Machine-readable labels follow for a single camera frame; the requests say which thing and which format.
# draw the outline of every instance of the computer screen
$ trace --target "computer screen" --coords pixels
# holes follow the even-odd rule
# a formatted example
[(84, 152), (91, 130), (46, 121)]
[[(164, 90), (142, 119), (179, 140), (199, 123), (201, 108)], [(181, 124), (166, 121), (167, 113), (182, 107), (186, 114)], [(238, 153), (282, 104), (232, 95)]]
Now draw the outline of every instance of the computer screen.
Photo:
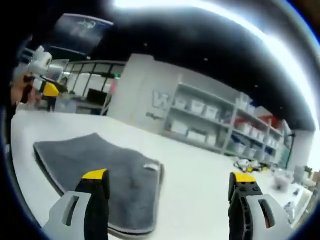
[(103, 91), (89, 89), (86, 100), (90, 103), (103, 106), (106, 101), (107, 95), (108, 94)]

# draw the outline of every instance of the logo on wall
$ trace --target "logo on wall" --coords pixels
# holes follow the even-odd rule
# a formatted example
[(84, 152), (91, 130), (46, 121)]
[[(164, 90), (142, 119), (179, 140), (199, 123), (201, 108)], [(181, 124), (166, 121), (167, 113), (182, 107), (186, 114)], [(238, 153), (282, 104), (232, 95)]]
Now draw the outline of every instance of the logo on wall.
[(168, 94), (153, 91), (152, 106), (155, 109), (166, 110), (169, 105), (170, 97)]
[(165, 93), (161, 93), (158, 91), (153, 91), (152, 96), (152, 107), (154, 109), (161, 110), (161, 112), (154, 113), (154, 112), (147, 112), (145, 115), (148, 118), (152, 118), (153, 120), (162, 120), (164, 119), (165, 111), (167, 110), (170, 103), (170, 96)]

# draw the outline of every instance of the sign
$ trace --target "sign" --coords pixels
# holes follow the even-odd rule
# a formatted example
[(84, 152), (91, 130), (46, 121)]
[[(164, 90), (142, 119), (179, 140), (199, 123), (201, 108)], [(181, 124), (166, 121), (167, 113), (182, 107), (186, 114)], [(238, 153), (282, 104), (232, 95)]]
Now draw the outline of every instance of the sign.
[(56, 23), (49, 44), (57, 49), (89, 55), (113, 25), (100, 18), (66, 13)]
[(161, 93), (158, 91), (153, 91), (152, 106), (155, 109), (166, 110), (170, 102), (170, 97), (168, 94)]

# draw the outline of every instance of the person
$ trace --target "person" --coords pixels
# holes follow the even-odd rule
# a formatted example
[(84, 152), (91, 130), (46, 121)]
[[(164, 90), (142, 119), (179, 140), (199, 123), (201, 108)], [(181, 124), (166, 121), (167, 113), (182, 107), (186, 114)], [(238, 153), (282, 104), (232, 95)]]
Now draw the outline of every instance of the person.
[(33, 104), (41, 97), (37, 96), (33, 87), (34, 78), (29, 71), (16, 77), (10, 85), (9, 99), (7, 100), (5, 114), (5, 144), (11, 144), (11, 121), (17, 111), (19, 103)]

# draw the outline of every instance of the white tabletop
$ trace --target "white tabletop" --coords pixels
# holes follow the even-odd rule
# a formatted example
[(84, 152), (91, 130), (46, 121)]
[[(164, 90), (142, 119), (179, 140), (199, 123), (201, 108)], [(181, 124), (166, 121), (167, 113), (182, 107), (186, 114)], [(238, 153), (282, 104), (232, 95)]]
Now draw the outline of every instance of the white tabletop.
[[(229, 157), (188, 146), (105, 116), (19, 111), (12, 120), (14, 169), (22, 194), (43, 227), (60, 199), (35, 161), (33, 144), (98, 133), (108, 142), (136, 150), (165, 166), (156, 230), (148, 239), (229, 239)], [(254, 173), (264, 194), (282, 206), (292, 198), (271, 188), (268, 173)]]

